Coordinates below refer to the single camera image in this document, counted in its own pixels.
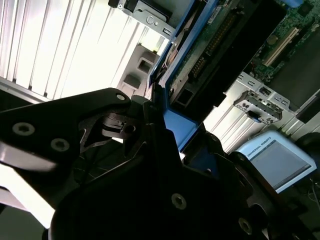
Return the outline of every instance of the metal bracket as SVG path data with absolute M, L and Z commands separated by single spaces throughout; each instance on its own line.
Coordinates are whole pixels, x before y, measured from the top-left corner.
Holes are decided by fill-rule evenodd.
M 273 91 L 271 88 L 267 87 L 263 83 L 259 82 L 258 80 L 254 79 L 249 74 L 242 72 L 238 78 L 237 81 L 241 83 L 242 85 L 246 86 L 248 89 L 252 90 L 256 94 L 259 94 L 262 100 L 268 101 L 272 104 L 277 105 L 283 110 L 286 110 L 290 113 L 291 111 L 289 109 L 290 101 L 289 99 L 283 97 L 279 93 Z
M 146 27 L 156 31 L 158 34 L 166 39 L 171 39 L 175 28 L 166 23 L 167 18 L 152 7 L 148 6 L 142 1 L 138 1 L 133 13 L 126 9 L 125 1 L 119 1 L 118 9 L 121 9 L 128 16 L 136 19 Z

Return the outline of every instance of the circuit board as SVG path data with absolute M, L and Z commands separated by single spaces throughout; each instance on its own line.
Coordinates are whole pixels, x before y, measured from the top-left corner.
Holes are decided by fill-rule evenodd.
M 184 58 L 181 67 L 177 70 L 174 80 L 172 81 L 172 88 L 175 88 L 175 85 L 179 84 L 181 80 L 194 68 L 199 56 L 211 41 L 213 33 L 217 31 L 221 21 L 228 15 L 230 10 L 237 5 L 238 1 L 222 0 L 221 2 L 224 2 L 224 4 L 215 8 L 207 25 L 204 27 L 191 50 Z
M 320 0 L 305 0 L 298 8 L 277 2 L 287 14 L 245 69 L 264 84 L 270 83 L 307 39 L 320 29 Z

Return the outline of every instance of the expansion slot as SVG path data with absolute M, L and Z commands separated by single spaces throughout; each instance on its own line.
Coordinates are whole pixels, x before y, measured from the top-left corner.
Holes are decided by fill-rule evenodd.
M 278 45 L 274 48 L 272 52 L 263 61 L 263 65 L 269 67 L 274 60 L 279 56 L 279 54 L 285 49 L 285 47 L 291 42 L 291 40 L 298 34 L 299 29 L 292 27 L 287 34 L 282 38 Z

